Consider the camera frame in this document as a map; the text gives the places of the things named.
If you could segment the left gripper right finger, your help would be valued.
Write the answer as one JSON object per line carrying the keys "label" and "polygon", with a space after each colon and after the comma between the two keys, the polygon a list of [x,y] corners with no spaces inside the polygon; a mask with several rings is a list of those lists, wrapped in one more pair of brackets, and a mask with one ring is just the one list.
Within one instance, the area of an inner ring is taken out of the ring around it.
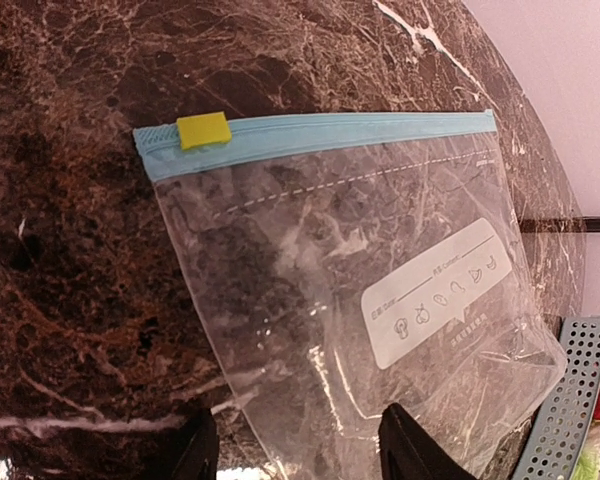
{"label": "left gripper right finger", "polygon": [[476,480],[398,403],[383,411],[378,433],[383,480]]}

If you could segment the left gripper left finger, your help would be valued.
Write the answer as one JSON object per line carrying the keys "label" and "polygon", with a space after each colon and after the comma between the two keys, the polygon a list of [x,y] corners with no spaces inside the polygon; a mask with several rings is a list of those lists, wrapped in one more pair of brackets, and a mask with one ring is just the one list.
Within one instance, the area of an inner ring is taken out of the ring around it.
{"label": "left gripper left finger", "polygon": [[176,480],[216,480],[219,436],[210,409],[202,409],[180,429],[179,454],[169,475]]}

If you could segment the white cauliflower toy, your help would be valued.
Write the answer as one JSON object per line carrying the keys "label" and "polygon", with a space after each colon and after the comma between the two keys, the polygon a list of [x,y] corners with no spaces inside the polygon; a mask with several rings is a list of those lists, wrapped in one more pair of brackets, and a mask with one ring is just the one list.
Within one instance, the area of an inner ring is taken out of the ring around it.
{"label": "white cauliflower toy", "polygon": [[594,422],[590,427],[571,478],[573,480],[600,479],[600,421]]}

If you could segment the clear zip bag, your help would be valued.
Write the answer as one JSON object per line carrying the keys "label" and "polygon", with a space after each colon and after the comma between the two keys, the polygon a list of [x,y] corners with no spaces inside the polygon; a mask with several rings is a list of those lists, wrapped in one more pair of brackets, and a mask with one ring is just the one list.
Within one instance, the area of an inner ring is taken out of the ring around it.
{"label": "clear zip bag", "polygon": [[472,475],[558,383],[491,111],[137,128],[227,383],[286,479],[376,479],[401,405]]}

